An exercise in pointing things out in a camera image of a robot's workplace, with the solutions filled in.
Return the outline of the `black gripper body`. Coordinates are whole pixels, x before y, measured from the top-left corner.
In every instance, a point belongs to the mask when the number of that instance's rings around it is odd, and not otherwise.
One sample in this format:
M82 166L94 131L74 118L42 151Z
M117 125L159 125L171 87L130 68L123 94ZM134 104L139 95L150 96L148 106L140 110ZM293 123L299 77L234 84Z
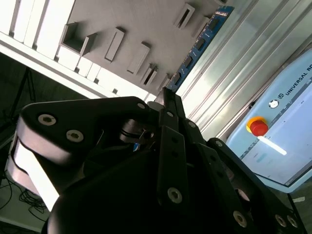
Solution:
M206 174L188 177L184 153L132 154L71 186L55 203L50 234L241 234L234 208Z

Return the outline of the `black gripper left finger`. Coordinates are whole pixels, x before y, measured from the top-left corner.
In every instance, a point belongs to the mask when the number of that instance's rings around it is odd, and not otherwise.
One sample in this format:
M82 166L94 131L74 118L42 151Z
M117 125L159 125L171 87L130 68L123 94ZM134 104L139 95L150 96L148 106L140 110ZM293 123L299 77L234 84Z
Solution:
M71 186L134 153L175 151L186 157L170 92L164 88L149 104L113 97L27 105L18 119L16 164L51 212Z

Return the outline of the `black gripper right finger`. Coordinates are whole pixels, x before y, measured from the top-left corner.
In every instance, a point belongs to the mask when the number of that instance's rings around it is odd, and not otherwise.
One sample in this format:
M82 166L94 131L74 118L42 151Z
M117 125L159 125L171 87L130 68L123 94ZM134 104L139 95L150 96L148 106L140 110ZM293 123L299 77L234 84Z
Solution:
M170 92L170 106L178 116L187 142L187 159L195 164L195 180L207 181L207 206L197 212L210 234L302 234L297 213L271 190L218 138L204 140L186 118L181 97Z

